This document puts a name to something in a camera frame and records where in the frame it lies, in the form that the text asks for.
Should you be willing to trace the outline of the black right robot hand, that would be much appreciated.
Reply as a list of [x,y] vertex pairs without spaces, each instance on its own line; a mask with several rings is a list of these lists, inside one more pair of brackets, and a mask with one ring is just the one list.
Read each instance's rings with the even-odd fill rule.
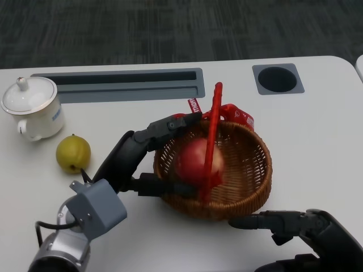
[[228,224],[242,230],[270,230],[278,246],[299,237],[317,254],[298,254],[257,271],[362,271],[362,246],[326,211],[262,211],[232,218]]

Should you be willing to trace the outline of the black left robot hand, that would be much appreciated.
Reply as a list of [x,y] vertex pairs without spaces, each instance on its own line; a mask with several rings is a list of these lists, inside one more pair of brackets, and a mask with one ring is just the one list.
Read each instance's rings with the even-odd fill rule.
[[167,194],[185,198],[195,197],[197,189],[188,184],[160,179],[153,173],[142,173],[138,179],[132,176],[148,152],[160,150],[166,143],[187,132],[198,123],[202,113],[170,116],[150,123],[141,131],[129,131],[123,135],[96,172],[93,182],[105,179],[116,193],[135,191],[139,196],[162,197]]

